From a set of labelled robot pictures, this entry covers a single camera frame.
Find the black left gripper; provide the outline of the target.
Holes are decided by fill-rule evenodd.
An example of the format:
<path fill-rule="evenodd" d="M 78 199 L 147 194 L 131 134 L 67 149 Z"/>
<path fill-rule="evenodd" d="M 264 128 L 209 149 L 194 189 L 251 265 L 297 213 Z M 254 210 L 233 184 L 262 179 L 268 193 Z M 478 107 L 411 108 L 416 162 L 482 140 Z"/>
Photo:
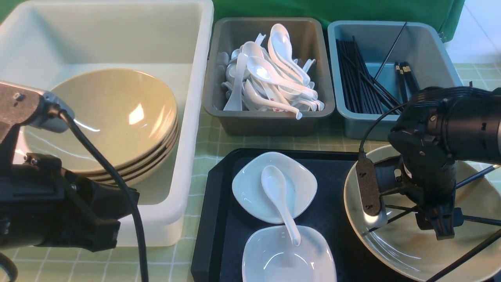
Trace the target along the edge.
<path fill-rule="evenodd" d="M 61 210 L 56 212 L 56 226 L 40 247 L 82 248 L 91 252 L 113 249 L 117 245 L 120 219 L 132 214 L 139 202 L 139 192 L 131 187 L 132 202 L 118 186 L 102 184 L 77 175 L 61 166 L 61 160 L 42 154 L 24 158 L 42 172 L 51 173 L 63 188 Z"/>

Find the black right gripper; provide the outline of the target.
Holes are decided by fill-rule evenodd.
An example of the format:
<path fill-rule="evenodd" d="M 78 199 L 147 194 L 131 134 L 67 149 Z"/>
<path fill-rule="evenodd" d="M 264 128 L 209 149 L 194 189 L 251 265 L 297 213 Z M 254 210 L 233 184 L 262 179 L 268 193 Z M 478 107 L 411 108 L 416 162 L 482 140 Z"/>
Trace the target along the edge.
<path fill-rule="evenodd" d="M 454 228 L 464 224 L 456 205 L 456 161 L 446 144 L 449 105 L 457 90 L 423 90 L 404 103 L 388 141 L 399 153 L 374 163 L 374 207 L 383 196 L 406 195 L 419 208 L 421 230 L 434 229 L 437 240 L 453 239 Z"/>

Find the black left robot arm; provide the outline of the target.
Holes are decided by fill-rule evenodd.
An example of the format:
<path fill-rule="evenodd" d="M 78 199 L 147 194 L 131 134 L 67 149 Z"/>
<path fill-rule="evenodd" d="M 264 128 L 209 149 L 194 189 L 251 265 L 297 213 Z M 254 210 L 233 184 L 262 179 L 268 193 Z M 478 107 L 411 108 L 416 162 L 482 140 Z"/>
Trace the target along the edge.
<path fill-rule="evenodd" d="M 55 157 L 40 155 L 33 165 L 1 155 L 1 249 L 112 249 L 131 213 L 118 186 L 66 170 Z"/>

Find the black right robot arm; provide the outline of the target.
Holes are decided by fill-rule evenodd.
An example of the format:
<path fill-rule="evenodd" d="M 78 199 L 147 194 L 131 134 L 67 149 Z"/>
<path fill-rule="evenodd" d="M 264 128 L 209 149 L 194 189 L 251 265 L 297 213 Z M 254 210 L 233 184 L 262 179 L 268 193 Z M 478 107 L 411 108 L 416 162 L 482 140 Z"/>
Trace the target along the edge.
<path fill-rule="evenodd" d="M 500 164 L 500 89 L 425 88 L 403 108 L 388 141 L 398 156 L 374 164 L 379 190 L 398 189 L 417 206 L 420 229 L 452 239 L 463 223 L 457 161 Z"/>

